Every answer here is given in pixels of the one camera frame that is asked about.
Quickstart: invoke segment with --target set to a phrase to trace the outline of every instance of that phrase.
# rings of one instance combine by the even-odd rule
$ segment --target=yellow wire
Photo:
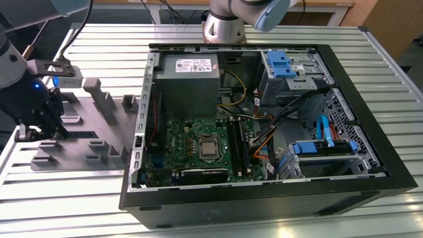
[[[228,73],[236,78],[236,80],[238,81],[238,83],[242,85],[244,94],[242,94],[242,97],[240,98],[240,100],[238,100],[237,102],[234,102],[234,103],[228,103],[228,104],[217,104],[217,106],[220,106],[220,107],[221,107],[221,106],[224,106],[224,107],[234,106],[234,105],[237,105],[238,103],[241,103],[241,102],[244,101],[245,97],[246,97],[246,87],[245,87],[245,85],[244,85],[244,83],[242,83],[242,80],[240,80],[240,78],[234,75],[234,73],[233,73],[232,71],[224,70],[224,72],[228,72]]]

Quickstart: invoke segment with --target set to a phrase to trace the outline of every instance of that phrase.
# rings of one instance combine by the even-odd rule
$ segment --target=wooden table
[[[144,0],[156,24],[160,24],[160,10],[166,6],[158,0]],[[166,0],[173,9],[177,10],[208,10],[209,0]],[[144,9],[141,0],[94,0],[94,8],[99,9]],[[332,17],[328,26],[338,26],[346,10],[353,6],[353,0],[305,0],[305,12],[329,12]],[[300,1],[289,8],[290,12],[302,11]]]

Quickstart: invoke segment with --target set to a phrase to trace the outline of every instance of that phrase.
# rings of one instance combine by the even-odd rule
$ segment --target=ram slot
[[[248,151],[241,122],[226,120],[228,144],[230,150],[232,171],[234,176],[246,174]]]

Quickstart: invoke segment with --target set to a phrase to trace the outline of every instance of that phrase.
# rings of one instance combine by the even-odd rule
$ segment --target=power supply label
[[[176,60],[176,73],[210,72],[210,59],[178,59]]]

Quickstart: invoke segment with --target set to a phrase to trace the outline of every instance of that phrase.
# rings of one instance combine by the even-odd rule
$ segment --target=blue led light
[[[53,86],[57,88],[58,85],[58,77],[53,76]]]

